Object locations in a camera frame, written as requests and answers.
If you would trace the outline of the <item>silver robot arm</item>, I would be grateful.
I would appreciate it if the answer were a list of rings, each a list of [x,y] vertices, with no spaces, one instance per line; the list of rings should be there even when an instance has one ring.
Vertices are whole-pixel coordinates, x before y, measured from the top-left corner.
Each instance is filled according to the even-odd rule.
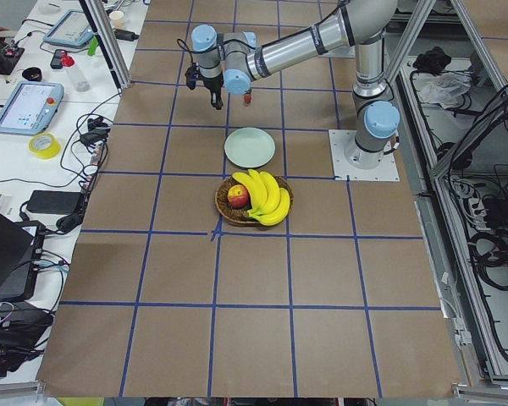
[[[327,130],[367,135],[365,111],[387,98],[388,86],[352,72],[350,60],[318,54],[309,30],[325,5],[288,1],[195,1],[189,46],[199,66],[194,91],[179,90],[174,134],[225,142],[236,130],[259,128],[274,157],[327,156]]]

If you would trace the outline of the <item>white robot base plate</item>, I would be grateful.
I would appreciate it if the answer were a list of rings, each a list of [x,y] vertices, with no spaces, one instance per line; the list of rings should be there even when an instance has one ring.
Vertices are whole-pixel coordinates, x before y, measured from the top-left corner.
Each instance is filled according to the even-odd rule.
[[[379,152],[365,152],[356,145],[355,130],[331,129],[329,144],[334,178],[340,181],[399,182],[394,153],[388,140]]]

